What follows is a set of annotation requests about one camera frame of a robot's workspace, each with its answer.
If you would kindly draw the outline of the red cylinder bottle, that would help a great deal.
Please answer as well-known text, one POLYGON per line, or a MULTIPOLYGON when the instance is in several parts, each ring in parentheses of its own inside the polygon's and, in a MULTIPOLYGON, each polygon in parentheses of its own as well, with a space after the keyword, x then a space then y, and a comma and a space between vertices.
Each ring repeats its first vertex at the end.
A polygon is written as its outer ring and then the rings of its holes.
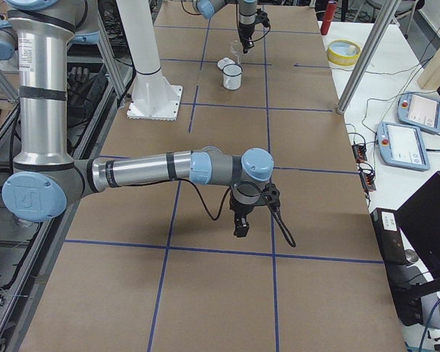
POLYGON ((326 10, 324 12, 322 24, 320 27, 320 33, 325 36, 329 32, 329 27, 333 21, 335 11, 337 9, 338 2, 335 0, 329 0, 326 5, 326 10))

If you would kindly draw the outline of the near teach pendant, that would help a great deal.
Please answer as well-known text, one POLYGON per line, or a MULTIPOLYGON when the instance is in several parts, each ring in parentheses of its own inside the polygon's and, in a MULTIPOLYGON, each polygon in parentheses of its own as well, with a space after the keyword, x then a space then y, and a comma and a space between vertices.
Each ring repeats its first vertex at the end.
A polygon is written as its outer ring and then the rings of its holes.
POLYGON ((430 169, 427 150, 418 127, 381 122, 376 137, 379 153, 386 165, 416 171, 430 169))

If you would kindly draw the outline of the white enamel cup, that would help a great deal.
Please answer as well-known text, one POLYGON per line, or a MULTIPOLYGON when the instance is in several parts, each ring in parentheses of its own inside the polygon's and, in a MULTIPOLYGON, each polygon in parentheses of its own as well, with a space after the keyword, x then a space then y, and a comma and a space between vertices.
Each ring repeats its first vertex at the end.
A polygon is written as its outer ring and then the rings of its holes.
POLYGON ((241 87, 243 68, 238 64, 228 64, 222 68, 223 87, 228 90, 237 90, 241 87))

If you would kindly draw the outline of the black monitor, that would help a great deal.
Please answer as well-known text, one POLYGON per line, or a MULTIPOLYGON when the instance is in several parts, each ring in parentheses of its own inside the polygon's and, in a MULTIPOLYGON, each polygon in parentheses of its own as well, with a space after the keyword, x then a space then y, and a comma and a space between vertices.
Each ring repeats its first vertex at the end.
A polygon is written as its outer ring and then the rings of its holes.
POLYGON ((397 223, 429 271, 440 277, 440 171, 396 211, 397 223))

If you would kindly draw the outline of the teach pendant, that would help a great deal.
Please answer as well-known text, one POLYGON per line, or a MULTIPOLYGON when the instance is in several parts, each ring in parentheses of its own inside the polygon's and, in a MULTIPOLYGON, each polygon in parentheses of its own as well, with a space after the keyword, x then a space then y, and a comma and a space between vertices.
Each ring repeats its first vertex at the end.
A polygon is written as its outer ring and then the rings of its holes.
POLYGON ((418 127, 381 122, 376 137, 379 153, 386 165, 416 171, 430 169, 427 150, 418 127))
POLYGON ((440 132, 440 100, 418 92, 400 96, 397 118, 401 123, 418 127, 431 134, 440 132))

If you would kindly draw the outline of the yellow tape roll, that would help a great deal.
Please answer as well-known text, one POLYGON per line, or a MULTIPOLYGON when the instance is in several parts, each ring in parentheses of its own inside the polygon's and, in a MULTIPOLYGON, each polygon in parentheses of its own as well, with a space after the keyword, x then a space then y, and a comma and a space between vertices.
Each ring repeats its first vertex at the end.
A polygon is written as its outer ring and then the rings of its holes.
POLYGON ((356 64, 361 54, 361 48, 350 40, 333 40, 329 43, 326 55, 328 60, 339 66, 356 64))

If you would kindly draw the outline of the white cup lid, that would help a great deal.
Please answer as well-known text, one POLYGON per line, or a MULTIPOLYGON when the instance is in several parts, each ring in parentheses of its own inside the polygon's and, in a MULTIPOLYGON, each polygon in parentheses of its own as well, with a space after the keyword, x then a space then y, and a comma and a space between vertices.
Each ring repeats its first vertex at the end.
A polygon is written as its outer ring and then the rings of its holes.
POLYGON ((222 71, 225 66, 235 64, 235 61, 229 57, 224 57, 217 62, 217 68, 222 71))

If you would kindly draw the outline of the black desktop box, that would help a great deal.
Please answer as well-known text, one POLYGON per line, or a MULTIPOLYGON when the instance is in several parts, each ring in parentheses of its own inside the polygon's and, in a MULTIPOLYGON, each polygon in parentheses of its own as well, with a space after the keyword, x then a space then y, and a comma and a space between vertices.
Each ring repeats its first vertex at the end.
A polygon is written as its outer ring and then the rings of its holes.
POLYGON ((395 265, 405 265, 406 253, 400 227, 395 218, 395 211, 375 208, 370 217, 383 261, 395 265))

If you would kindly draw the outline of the far teach pendant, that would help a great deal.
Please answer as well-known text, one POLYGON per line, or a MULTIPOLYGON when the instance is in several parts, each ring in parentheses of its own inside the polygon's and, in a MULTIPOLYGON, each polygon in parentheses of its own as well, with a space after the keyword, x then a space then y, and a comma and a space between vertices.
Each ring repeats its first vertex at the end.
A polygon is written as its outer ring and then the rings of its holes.
POLYGON ((431 134, 440 132, 440 100, 418 92, 400 96, 397 118, 401 123, 418 127, 431 134))

